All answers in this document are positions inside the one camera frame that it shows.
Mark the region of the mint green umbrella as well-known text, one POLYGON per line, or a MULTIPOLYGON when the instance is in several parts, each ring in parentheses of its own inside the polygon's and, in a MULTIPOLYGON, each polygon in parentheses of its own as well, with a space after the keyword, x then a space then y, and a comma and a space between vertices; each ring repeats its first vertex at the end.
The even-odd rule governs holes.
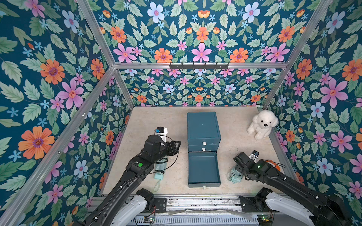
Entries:
POLYGON ((227 173, 228 181, 232 182, 233 184, 240 183, 243 179, 243 175, 236 170, 234 166, 228 173, 227 173))
POLYGON ((155 163, 155 174, 154 179, 157 181, 154 192, 157 192, 160 188, 160 183, 164 178, 165 170, 167 168, 168 158, 162 158, 158 162, 155 163))

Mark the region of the teal plastic drawer cabinet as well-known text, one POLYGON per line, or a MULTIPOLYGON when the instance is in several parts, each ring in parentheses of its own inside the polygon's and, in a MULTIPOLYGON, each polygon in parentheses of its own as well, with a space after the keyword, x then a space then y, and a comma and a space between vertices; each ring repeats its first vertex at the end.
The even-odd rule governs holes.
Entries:
POLYGON ((188 187, 221 185, 217 150, 221 133, 216 112, 187 113, 188 187))

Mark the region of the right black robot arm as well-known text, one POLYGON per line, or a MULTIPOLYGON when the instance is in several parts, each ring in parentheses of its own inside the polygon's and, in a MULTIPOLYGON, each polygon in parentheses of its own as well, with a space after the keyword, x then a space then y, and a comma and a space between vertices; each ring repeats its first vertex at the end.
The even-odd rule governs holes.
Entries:
POLYGON ((264 187, 253 198, 254 209, 260 212, 281 212, 308 226, 352 225, 351 215, 339 196, 325 195, 308 188, 286 176, 266 160, 259 159, 258 155, 257 151, 250 155, 239 153, 233 158, 236 171, 246 180, 272 186, 287 197, 264 187))

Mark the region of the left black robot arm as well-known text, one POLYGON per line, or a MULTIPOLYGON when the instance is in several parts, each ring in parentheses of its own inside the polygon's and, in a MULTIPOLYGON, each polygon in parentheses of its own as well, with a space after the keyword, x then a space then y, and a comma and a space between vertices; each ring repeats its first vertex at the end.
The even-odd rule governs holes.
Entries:
POLYGON ((167 156, 179 153, 180 141, 163 141, 159 135, 150 135, 140 153, 125 168, 117 185, 103 202, 85 220, 75 226, 110 226, 131 193, 154 169, 155 163, 167 156))

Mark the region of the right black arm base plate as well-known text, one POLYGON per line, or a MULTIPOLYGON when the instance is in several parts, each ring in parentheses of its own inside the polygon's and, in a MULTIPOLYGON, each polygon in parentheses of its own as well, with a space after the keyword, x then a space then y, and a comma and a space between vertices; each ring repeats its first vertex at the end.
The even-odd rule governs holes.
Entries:
POLYGON ((240 206, 243 213, 262 213, 262 212, 272 212, 274 210, 270 209, 267 204, 267 195, 271 194, 272 190, 263 187, 254 197, 249 196, 239 196, 240 206))

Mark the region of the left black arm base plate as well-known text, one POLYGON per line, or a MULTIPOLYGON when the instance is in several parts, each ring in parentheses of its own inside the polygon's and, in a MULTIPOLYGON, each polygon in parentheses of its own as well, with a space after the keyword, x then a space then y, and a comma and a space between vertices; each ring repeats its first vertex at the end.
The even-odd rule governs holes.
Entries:
POLYGON ((143 197, 146 201, 146 207, 142 213, 151 214, 151 213, 165 213, 166 212, 166 207, 167 207, 166 198, 156 198, 152 192, 150 192, 144 188, 139 190, 136 194, 143 197))

